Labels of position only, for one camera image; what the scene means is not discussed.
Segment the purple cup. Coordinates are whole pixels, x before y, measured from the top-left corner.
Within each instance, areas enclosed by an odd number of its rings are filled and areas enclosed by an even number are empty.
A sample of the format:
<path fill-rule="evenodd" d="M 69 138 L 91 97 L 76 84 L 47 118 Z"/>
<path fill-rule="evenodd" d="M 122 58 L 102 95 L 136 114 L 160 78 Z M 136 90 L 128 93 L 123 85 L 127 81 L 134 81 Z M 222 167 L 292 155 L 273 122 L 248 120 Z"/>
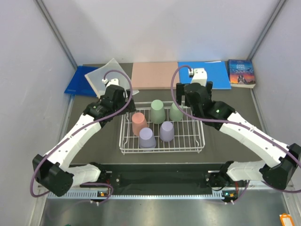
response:
<path fill-rule="evenodd" d="M 159 131 L 159 137 L 164 142 L 170 142 L 174 138 L 174 126 L 171 122 L 165 121 L 162 123 Z"/>
<path fill-rule="evenodd" d="M 140 148 L 155 148 L 156 139 L 154 137 L 153 131 L 146 127 L 140 130 L 139 133 L 139 147 Z"/>

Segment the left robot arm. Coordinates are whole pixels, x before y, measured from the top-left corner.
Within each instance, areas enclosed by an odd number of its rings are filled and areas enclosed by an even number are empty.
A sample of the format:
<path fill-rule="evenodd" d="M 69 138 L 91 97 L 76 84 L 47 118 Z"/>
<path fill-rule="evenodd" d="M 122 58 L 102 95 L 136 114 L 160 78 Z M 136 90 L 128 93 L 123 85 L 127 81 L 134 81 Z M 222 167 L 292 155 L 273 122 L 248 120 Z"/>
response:
<path fill-rule="evenodd" d="M 51 151 L 36 155 L 32 161 L 33 180 L 60 197 L 71 187 L 85 183 L 103 186 L 107 176 L 97 164 L 70 167 L 70 163 L 85 143 L 113 117 L 135 111 L 132 89 L 109 85 L 97 102 L 90 103 L 74 127 Z"/>

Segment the pink cup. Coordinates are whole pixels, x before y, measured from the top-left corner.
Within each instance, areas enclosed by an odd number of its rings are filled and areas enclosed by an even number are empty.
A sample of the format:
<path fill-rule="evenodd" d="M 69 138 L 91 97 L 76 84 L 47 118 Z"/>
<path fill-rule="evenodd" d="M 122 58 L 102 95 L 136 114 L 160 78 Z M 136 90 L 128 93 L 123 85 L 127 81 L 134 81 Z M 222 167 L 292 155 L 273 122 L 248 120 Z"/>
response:
<path fill-rule="evenodd" d="M 140 130 L 148 127 L 143 113 L 137 112 L 132 115 L 132 130 L 135 136 L 139 136 Z"/>

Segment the green cup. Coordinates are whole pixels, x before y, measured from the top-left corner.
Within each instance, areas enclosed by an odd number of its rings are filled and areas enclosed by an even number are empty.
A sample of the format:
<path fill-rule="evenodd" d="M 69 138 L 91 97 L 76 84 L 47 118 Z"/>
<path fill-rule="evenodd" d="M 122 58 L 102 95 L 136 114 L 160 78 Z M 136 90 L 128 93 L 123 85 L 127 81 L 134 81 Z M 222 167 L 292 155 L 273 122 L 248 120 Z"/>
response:
<path fill-rule="evenodd" d="M 164 110 L 164 104 L 161 100 L 153 100 L 150 109 L 150 120 L 154 124 L 161 124 L 165 121 L 166 114 Z"/>
<path fill-rule="evenodd" d="M 171 121 L 181 121 L 183 119 L 183 113 L 177 108 L 175 103 L 172 103 L 170 107 L 169 119 Z"/>

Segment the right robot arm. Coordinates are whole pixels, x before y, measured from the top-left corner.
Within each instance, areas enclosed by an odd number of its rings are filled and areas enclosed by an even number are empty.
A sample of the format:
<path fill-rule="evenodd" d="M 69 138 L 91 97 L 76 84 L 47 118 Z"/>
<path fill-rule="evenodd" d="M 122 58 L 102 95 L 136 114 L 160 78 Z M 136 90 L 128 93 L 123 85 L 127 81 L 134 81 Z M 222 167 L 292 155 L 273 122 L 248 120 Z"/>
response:
<path fill-rule="evenodd" d="M 191 109 L 189 116 L 202 121 L 234 138 L 261 158 L 260 161 L 228 161 L 218 173 L 209 178 L 210 184 L 231 186 L 236 181 L 262 181 L 277 190 L 285 190 L 301 158 L 301 147 L 294 143 L 287 145 L 266 135 L 246 121 L 233 107 L 223 101 L 213 101 L 212 82 L 205 86 L 199 83 L 176 84 L 176 103 Z"/>

